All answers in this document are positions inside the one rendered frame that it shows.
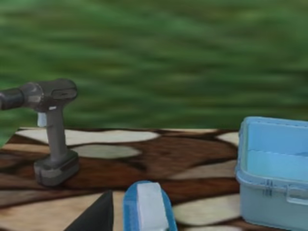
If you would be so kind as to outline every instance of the tabletop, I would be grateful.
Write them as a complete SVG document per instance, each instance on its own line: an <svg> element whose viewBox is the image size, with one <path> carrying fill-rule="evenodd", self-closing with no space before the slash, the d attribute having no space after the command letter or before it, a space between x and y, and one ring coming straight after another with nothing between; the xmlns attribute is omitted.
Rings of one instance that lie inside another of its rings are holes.
<svg viewBox="0 0 308 231"><path fill-rule="evenodd" d="M240 215L234 177L238 132L219 129L67 129L80 172L50 189L33 162L49 153L46 131L21 128L0 150L0 231L62 231L105 190L113 190L114 231L122 231L125 190L160 183L179 231L277 231Z"/></svg>

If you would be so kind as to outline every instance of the drill body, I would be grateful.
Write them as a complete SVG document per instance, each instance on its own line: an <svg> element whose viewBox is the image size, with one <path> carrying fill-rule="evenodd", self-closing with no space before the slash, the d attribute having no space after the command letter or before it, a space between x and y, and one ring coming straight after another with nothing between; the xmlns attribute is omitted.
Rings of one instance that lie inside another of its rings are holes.
<svg viewBox="0 0 308 231"><path fill-rule="evenodd" d="M77 153L65 142L63 109L77 97L76 84L69 79L29 82L0 91L0 109L28 107L38 113L38 126L46 127L50 155L34 163L36 179L56 186L79 170Z"/></svg>

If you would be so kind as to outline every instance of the brown stone pattern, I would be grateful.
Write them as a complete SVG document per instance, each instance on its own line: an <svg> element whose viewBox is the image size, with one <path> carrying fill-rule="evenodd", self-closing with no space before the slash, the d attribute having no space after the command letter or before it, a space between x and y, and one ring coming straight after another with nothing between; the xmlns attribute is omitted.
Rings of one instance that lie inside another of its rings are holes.
<svg viewBox="0 0 308 231"><path fill-rule="evenodd" d="M110 129L78 130L102 132ZM55 189L39 186L34 180L33 162L46 155L48 146L37 140L13 135L7 145L0 150L0 197L7 198L7 200L0 199L0 213L1 208L5 207L31 205L34 202L52 202L100 193L107 189L124 192L132 183L139 180L159 182L173 205L239 193L239 184L233 176L213 177L215 176L213 173L209 178L172 179L172 176L194 167L236 160L237 149L234 144L217 138L219 135L235 132L234 130L185 132L184 130L132 129L132 131L151 131L159 134L159 137L146 141L112 144L115 150L116 147L123 145L137 149L141 154L136 156L116 159L81 157L80 172ZM243 231L278 230L247 224L240 217L216 222L211 224L211 227L220 225L239 227ZM194 225L179 223L180 231L185 231L189 227L193 228ZM5 228L4 231L10 231L7 226Z"/></svg>

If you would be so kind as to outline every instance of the blue and white object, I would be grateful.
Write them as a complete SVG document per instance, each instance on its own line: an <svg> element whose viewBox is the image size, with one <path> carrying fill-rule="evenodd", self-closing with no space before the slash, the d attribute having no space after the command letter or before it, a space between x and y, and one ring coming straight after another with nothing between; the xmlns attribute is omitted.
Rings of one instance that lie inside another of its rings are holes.
<svg viewBox="0 0 308 231"><path fill-rule="evenodd" d="M247 117L236 178L250 223L308 231L308 122Z"/></svg>
<svg viewBox="0 0 308 231"><path fill-rule="evenodd" d="M177 231L171 202L158 183L138 181L123 201L124 231Z"/></svg>

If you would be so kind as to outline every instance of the blue plastic box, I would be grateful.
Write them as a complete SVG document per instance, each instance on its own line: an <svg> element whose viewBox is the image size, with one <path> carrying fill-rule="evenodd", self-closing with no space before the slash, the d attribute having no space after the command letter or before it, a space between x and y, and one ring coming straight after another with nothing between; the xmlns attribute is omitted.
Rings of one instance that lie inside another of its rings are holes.
<svg viewBox="0 0 308 231"><path fill-rule="evenodd" d="M308 122L247 117L236 178L250 223L308 231Z"/></svg>

